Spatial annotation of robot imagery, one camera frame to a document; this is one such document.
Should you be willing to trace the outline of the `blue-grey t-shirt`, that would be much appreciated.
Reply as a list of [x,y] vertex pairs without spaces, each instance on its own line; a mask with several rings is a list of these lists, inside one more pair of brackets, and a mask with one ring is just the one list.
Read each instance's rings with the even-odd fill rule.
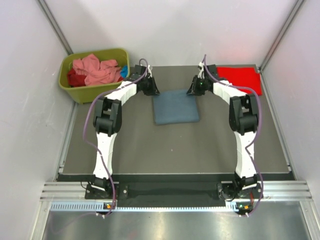
[[156,125],[196,123],[200,121],[197,99],[186,89],[169,90],[152,99]]

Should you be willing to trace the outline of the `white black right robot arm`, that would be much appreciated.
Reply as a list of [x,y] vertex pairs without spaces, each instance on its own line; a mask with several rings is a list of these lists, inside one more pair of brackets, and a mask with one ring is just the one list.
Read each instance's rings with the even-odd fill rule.
[[245,198],[258,185],[254,161],[254,141],[259,129],[260,106],[254,94],[245,87],[234,86],[218,77],[216,65],[198,64],[199,73],[192,79],[188,95],[202,96],[207,91],[220,97],[229,106],[228,122],[234,133],[237,163],[231,186],[222,187],[219,194],[227,201]]

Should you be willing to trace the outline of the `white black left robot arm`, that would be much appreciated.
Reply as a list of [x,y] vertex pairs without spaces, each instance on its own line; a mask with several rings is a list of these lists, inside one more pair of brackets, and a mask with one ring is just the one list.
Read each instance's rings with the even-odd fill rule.
[[134,72],[126,77],[116,89],[103,92],[93,100],[88,113],[93,112],[93,127],[97,143],[86,139],[88,118],[83,128],[83,140],[96,150],[94,180],[89,184],[102,198],[110,197],[113,204],[116,203],[116,186],[112,179],[112,159],[114,143],[122,127],[122,107],[138,92],[143,92],[146,96],[160,94],[149,64],[136,65]]

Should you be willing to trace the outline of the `bright blue t-shirt in bin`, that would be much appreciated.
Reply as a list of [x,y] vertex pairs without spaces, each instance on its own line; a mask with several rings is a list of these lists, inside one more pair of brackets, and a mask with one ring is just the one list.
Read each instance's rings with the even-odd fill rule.
[[127,75],[128,75],[128,73],[129,73],[129,68],[128,68],[128,66],[127,66],[127,65],[123,66],[122,69],[121,69],[121,71],[120,71],[120,76],[121,76],[122,78],[126,78]]

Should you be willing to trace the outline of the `pink t-shirt in bin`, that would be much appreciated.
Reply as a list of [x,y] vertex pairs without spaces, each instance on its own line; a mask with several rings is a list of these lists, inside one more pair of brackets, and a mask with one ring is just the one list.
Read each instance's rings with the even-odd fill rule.
[[72,61],[76,76],[83,79],[84,86],[98,86],[121,82],[122,68],[115,59],[100,61],[93,53]]

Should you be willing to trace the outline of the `folded red t-shirt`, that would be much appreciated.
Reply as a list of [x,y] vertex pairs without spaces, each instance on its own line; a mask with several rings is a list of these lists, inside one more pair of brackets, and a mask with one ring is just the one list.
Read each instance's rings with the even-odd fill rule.
[[217,74],[234,86],[247,87],[262,95],[261,77],[253,67],[217,67]]

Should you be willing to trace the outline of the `olive green plastic bin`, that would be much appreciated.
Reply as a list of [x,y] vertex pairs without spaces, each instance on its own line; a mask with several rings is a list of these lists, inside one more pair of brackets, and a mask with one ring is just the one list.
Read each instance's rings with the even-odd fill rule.
[[91,103],[96,96],[102,92],[113,90],[117,88],[120,83],[108,83],[96,86],[79,86],[72,87],[68,83],[67,73],[73,67],[73,61],[77,59],[82,59],[84,57],[94,54],[98,60],[116,60],[120,67],[130,66],[129,54],[123,48],[111,48],[103,49],[89,52],[74,53],[67,56],[61,64],[58,84],[62,90],[64,90],[68,95],[79,104]]

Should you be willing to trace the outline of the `dark red t-shirt in bin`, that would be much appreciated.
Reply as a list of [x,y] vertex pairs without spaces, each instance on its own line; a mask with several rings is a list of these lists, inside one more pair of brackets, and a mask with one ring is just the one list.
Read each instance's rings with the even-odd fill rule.
[[85,75],[77,74],[73,68],[67,73],[68,84],[71,88],[85,87],[85,79]]

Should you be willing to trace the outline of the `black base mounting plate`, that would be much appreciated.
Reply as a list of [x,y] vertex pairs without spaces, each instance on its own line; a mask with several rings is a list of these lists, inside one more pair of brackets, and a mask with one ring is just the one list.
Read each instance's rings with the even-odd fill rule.
[[183,204],[178,197],[205,198],[210,201],[225,199],[232,201],[247,198],[249,194],[258,197],[261,185],[256,176],[238,178],[235,174],[114,174],[115,186],[109,179],[92,176],[86,186],[86,199],[102,200],[116,196],[117,200],[142,197],[158,199],[160,205]]

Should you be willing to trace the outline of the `right corner aluminium post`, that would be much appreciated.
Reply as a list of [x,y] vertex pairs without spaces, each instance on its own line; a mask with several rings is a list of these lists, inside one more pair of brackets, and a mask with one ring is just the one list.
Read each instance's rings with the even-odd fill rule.
[[288,30],[292,26],[294,20],[298,16],[300,10],[302,9],[305,0],[295,0],[293,6],[291,7],[287,17],[285,18],[283,24],[281,25],[275,39],[273,40],[269,50],[267,51],[262,63],[258,67],[260,73],[262,73],[268,66],[270,60],[272,59],[273,55],[277,51],[278,47],[280,46],[282,40],[285,38]]

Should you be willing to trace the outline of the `corner aluminium post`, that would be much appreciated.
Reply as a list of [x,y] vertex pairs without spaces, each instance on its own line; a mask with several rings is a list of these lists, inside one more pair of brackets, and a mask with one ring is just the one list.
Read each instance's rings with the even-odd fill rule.
[[48,20],[50,26],[52,27],[55,35],[57,36],[59,42],[61,43],[61,45],[63,46],[65,52],[68,55],[73,54],[73,50],[65,36],[65,34],[63,33],[59,23],[57,22],[54,14],[52,13],[49,5],[47,4],[47,2],[45,0],[36,0],[36,3],[38,4],[39,8],[41,9],[41,11],[43,12],[44,16],[46,17],[46,19]]
[[269,50],[267,51],[262,63],[258,67],[260,73],[262,73],[268,66],[270,60],[272,59],[273,55],[277,51],[278,47],[280,46],[282,40],[285,38],[288,30],[292,26],[294,20],[298,16],[300,10],[302,9],[305,0],[295,0],[293,6],[291,7],[287,17],[285,18],[283,24],[281,25],[275,39],[273,40]]

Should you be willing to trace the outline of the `left corner aluminium post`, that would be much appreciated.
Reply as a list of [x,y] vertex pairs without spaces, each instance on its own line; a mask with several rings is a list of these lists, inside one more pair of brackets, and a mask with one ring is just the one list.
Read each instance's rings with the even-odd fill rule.
[[54,14],[52,13],[49,5],[47,4],[47,2],[45,0],[36,0],[36,3],[38,4],[39,8],[41,9],[41,11],[43,12],[44,16],[46,17],[46,19],[48,20],[50,26],[52,27],[55,35],[57,36],[59,42],[61,43],[61,45],[63,46],[65,52],[68,55],[73,54],[73,50],[65,36],[65,34],[63,33],[59,23],[57,22]]

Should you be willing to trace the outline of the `aluminium extrusion rail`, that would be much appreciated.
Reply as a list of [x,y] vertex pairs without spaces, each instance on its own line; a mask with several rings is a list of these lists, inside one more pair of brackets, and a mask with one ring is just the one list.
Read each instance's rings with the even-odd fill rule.
[[[82,201],[84,199],[85,189],[77,182],[47,182],[40,194],[41,201]],[[312,195],[305,181],[265,181],[263,200],[310,201]]]

